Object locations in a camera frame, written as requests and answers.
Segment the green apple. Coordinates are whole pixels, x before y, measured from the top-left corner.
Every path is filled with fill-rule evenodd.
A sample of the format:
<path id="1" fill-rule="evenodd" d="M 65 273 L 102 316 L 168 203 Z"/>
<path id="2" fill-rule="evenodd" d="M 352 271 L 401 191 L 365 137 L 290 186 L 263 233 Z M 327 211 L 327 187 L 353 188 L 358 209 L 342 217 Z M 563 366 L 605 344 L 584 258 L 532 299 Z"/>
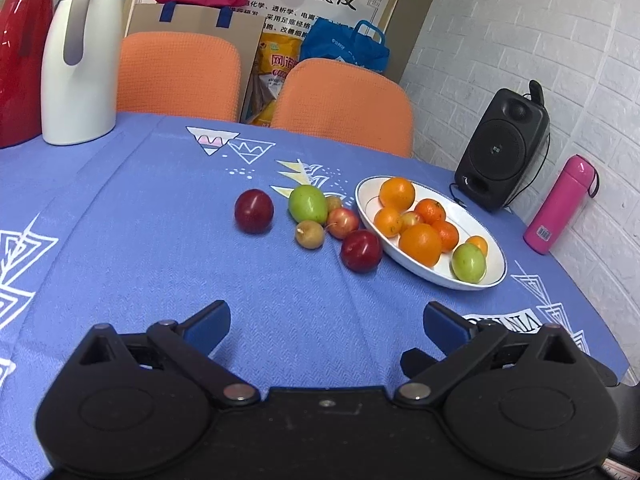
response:
<path id="1" fill-rule="evenodd" d="M 325 224 L 329 214 L 326 196 L 310 184 L 299 185 L 288 198 L 288 212 L 296 222 Z"/>
<path id="2" fill-rule="evenodd" d="M 454 276 L 465 283 L 479 283 L 486 272 L 486 258 L 473 244 L 459 245 L 452 253 L 450 268 Z"/>

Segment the small yellow orange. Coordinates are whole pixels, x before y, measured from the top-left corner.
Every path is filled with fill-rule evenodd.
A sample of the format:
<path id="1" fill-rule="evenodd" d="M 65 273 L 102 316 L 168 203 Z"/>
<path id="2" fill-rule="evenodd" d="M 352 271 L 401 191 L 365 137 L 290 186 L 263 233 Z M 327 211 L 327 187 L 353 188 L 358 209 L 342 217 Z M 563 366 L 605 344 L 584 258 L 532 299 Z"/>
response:
<path id="1" fill-rule="evenodd" d="M 484 239 L 484 237 L 481 237 L 479 235 L 473 235 L 473 236 L 470 236 L 466 240 L 466 242 L 468 244 L 471 244 L 471 245 L 477 247 L 482 252 L 484 257 L 487 257 L 487 255 L 488 255 L 488 243 L 487 243 L 487 240 Z"/>

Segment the small mandarin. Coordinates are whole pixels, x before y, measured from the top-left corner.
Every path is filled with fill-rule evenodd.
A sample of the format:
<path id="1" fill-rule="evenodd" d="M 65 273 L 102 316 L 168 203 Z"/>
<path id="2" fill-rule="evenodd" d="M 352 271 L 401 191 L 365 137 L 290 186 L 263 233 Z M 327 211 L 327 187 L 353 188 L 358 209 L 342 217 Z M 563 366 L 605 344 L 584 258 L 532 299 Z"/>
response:
<path id="1" fill-rule="evenodd" d="M 436 220 L 432 223 L 432 227 L 442 241 L 442 252 L 452 252 L 459 244 L 458 229 L 446 220 Z"/>

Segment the large front orange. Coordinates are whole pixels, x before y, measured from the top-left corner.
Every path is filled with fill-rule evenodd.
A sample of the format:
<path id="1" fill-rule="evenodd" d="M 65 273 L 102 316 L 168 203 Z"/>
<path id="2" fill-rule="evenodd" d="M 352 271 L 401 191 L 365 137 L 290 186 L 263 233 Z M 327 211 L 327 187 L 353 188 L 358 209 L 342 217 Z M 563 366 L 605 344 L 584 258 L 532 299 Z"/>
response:
<path id="1" fill-rule="evenodd" d="M 401 233 L 398 247 L 422 266 L 432 268 L 442 254 L 442 239 L 432 226 L 418 223 Z"/>

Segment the large orange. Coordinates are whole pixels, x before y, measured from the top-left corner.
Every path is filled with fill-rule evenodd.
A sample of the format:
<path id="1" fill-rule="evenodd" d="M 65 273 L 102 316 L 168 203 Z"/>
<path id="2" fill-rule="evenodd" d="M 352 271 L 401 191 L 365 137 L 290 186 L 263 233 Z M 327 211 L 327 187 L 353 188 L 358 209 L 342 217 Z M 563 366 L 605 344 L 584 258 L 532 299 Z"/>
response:
<path id="1" fill-rule="evenodd" d="M 422 266 L 432 268 L 442 254 L 442 239 L 432 226 L 418 223 L 401 233 L 398 247 Z"/>
<path id="2" fill-rule="evenodd" d="M 393 208 L 398 212 L 407 211 L 416 199 L 413 184 L 402 177 L 386 179 L 378 192 L 378 200 L 383 207 Z"/>

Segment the mandarin with green stem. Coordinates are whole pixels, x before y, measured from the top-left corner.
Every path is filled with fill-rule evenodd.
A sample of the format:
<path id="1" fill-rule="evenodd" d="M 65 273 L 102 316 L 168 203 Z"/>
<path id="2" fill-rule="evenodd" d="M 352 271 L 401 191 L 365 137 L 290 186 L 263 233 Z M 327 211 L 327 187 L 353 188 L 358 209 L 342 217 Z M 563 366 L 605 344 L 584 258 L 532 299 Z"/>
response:
<path id="1" fill-rule="evenodd" d="M 438 200 L 424 198 L 416 203 L 413 211 L 418 214 L 426 224 L 446 220 L 446 210 Z"/>

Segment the red yellow small apple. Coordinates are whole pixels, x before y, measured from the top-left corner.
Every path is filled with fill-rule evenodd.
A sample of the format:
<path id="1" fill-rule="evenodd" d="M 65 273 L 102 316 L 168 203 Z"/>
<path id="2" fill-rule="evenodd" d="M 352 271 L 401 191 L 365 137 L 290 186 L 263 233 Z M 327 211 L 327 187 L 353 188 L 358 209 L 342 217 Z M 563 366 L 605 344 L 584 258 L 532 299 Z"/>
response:
<path id="1" fill-rule="evenodd" d="M 418 214 L 415 211 L 406 211 L 400 216 L 400 218 L 401 218 L 401 229 L 400 229 L 401 233 L 423 222 L 423 219 L 420 216 L 420 214 Z"/>

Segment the blue patterned tablecloth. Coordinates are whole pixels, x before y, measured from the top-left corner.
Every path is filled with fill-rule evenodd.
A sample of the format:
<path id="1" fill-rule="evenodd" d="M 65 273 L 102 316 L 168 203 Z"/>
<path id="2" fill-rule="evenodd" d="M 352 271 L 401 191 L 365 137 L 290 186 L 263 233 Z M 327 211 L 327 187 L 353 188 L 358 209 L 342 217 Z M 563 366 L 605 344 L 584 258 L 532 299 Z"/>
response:
<path id="1" fill-rule="evenodd" d="M 52 146 L 32 140 L 1 153 L 1 474 L 49 470 L 34 420 L 56 374 L 101 322 L 139 333 L 211 302 L 230 307 L 217 362 L 259 389 L 401 382 L 399 358 L 437 348 L 422 328 L 436 300 L 514 330 L 564 325 L 615 374 L 628 360 L 594 307 L 552 257 L 533 252 L 510 212 L 474 216 L 498 240 L 506 278 L 481 292 L 433 285 L 384 259 L 349 271 L 328 238 L 294 240 L 284 191 L 301 180 L 351 202 L 372 176 L 404 177 L 446 193 L 446 169 L 285 131 L 125 114 L 103 138 Z M 234 204 L 269 195 L 270 229 L 248 234 Z"/>

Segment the small kiwi behind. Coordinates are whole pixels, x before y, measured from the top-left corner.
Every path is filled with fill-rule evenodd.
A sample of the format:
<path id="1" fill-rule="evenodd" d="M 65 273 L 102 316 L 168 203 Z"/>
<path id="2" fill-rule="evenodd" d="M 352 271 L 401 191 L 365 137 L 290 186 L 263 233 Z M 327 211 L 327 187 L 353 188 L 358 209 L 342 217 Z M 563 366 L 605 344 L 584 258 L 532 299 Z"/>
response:
<path id="1" fill-rule="evenodd" d="M 336 195 L 328 195 L 326 196 L 326 208 L 328 211 L 334 211 L 334 209 L 342 208 L 342 200 Z"/>

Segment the white thermos jug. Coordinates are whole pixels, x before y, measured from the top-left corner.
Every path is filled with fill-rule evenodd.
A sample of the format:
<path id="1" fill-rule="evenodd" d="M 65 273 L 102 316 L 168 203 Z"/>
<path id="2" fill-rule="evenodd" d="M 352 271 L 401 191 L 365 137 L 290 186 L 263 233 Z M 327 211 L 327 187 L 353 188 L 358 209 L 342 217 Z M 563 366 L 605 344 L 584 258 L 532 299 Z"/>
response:
<path id="1" fill-rule="evenodd" d="M 122 0 L 60 0 L 41 69 L 43 140 L 74 145 L 116 124 Z"/>

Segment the left orange chair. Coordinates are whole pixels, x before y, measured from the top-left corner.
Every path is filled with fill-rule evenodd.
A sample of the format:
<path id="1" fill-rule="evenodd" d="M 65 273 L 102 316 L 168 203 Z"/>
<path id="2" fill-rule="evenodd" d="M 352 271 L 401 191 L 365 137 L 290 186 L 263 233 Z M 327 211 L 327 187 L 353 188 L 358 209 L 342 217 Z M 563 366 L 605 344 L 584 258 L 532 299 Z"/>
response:
<path id="1" fill-rule="evenodd" d="M 194 32 L 136 32 L 122 40 L 116 110 L 235 122 L 241 58 L 230 42 Z"/>

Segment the right orange chair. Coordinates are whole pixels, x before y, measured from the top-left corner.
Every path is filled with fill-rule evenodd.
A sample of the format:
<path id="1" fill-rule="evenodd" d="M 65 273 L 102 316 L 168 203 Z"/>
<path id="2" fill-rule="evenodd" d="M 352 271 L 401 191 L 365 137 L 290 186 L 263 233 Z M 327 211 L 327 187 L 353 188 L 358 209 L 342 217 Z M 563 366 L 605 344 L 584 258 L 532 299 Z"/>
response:
<path id="1" fill-rule="evenodd" d="M 413 117 L 405 91 L 372 70 L 326 58 L 308 58 L 291 70 L 270 127 L 411 155 Z"/>

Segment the yellow snack bag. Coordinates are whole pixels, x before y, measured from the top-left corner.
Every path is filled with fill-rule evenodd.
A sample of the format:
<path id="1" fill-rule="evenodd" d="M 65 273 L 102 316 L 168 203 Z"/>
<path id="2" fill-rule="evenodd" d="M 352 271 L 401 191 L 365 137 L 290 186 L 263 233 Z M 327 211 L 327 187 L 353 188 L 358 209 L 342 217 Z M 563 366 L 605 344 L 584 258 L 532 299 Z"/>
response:
<path id="1" fill-rule="evenodd" d="M 250 100 L 245 122 L 269 127 L 285 79 L 298 63 L 302 40 L 263 32 L 250 74 Z"/>

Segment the blue shopping bag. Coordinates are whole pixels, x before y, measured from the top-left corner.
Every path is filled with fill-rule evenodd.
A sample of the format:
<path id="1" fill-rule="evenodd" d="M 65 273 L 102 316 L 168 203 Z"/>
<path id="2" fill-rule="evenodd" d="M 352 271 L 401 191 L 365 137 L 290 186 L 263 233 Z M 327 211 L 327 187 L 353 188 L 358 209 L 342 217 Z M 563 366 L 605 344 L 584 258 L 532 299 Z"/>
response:
<path id="1" fill-rule="evenodd" d="M 300 45 L 299 61 L 327 58 L 382 74 L 390 60 L 381 29 L 366 20 L 354 27 L 317 18 Z"/>

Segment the red thermos jug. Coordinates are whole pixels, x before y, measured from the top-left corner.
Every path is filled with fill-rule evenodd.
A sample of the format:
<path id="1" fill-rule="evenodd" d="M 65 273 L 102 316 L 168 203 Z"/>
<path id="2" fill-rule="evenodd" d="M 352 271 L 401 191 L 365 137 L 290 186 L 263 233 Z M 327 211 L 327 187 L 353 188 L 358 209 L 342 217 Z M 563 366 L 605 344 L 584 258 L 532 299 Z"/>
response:
<path id="1" fill-rule="evenodd" d="M 41 133 L 41 66 L 53 0 L 4 0 L 1 9 L 1 145 Z"/>

